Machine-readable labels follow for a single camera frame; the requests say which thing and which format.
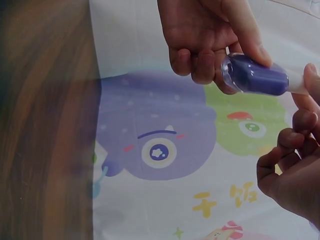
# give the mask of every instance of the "pink cartoon character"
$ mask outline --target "pink cartoon character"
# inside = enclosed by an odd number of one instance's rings
[[[243,229],[234,221],[229,221],[222,228],[217,228],[203,240],[236,240],[243,237]]]
[[[243,228],[234,221],[229,221],[221,228],[217,228],[202,240],[276,240],[273,237],[243,231]]]

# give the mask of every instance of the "green cartoon character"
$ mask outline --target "green cartoon character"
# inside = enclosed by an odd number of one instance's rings
[[[279,131],[288,128],[286,110],[273,96],[222,93],[214,83],[204,87],[207,105],[217,113],[217,142],[238,156],[261,156],[276,144]]]

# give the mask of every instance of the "cartoon eye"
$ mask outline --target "cartoon eye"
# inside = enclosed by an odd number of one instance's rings
[[[241,121],[239,128],[245,135],[255,139],[262,138],[267,132],[265,125],[254,121]]]
[[[141,156],[149,167],[163,169],[176,159],[177,148],[172,141],[166,138],[153,138],[144,144]]]

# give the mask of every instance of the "bedsheet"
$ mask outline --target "bedsheet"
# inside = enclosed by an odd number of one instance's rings
[[[277,1],[249,1],[273,60],[320,65],[320,20]],[[257,188],[259,156],[291,126],[291,96],[229,96],[172,73],[156,1],[90,8],[102,77],[94,239],[317,240]]]
[[[257,188],[258,157],[291,124],[283,100],[224,95],[164,71],[101,85],[96,240],[318,239]]]

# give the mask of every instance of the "chinese character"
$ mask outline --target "chinese character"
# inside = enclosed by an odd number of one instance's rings
[[[210,197],[210,192],[200,192],[193,196],[195,199],[202,199],[201,204],[194,206],[193,211],[202,211],[204,218],[211,216],[211,208],[217,205],[216,201],[208,201],[206,198]]]
[[[235,206],[240,208],[242,206],[241,198],[243,196],[243,201],[248,201],[249,203],[257,201],[257,192],[250,191],[250,188],[254,186],[254,182],[246,182],[242,188],[237,188],[236,185],[231,185],[230,187],[230,198],[235,199]]]

